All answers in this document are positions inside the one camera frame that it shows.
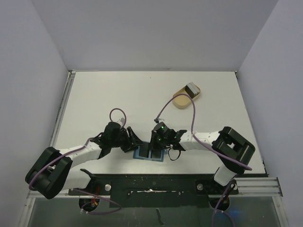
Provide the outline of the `blue card holder wallet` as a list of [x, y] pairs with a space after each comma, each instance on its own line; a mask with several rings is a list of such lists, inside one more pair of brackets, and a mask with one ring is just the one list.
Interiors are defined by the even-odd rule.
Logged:
[[133, 153], [133, 159], [163, 162], [167, 151], [165, 149], [162, 151], [152, 151], [148, 148], [148, 145], [148, 142], [143, 142], [142, 145], [136, 148]]

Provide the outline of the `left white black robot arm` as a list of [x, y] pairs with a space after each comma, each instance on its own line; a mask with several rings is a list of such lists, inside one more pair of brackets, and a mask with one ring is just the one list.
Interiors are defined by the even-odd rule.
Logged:
[[98, 160], [108, 155], [113, 148], [123, 152], [137, 149], [143, 141], [131, 127], [124, 128], [120, 123], [109, 122], [104, 131], [88, 138], [84, 145], [66, 149], [46, 148], [25, 177], [29, 189], [40, 192], [52, 199], [65, 189], [80, 188], [85, 194], [96, 190], [92, 174], [81, 170], [72, 177], [70, 170], [82, 163]]

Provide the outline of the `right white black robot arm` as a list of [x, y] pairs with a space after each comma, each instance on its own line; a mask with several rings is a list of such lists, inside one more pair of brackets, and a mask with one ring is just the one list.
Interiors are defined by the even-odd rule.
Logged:
[[215, 193], [222, 193], [235, 176], [251, 170], [248, 164], [256, 150], [254, 145], [228, 126], [214, 132], [192, 132], [175, 131], [160, 122], [151, 131], [149, 150], [161, 151], [164, 149], [179, 152], [209, 150], [215, 153], [223, 163], [211, 181], [211, 189]]

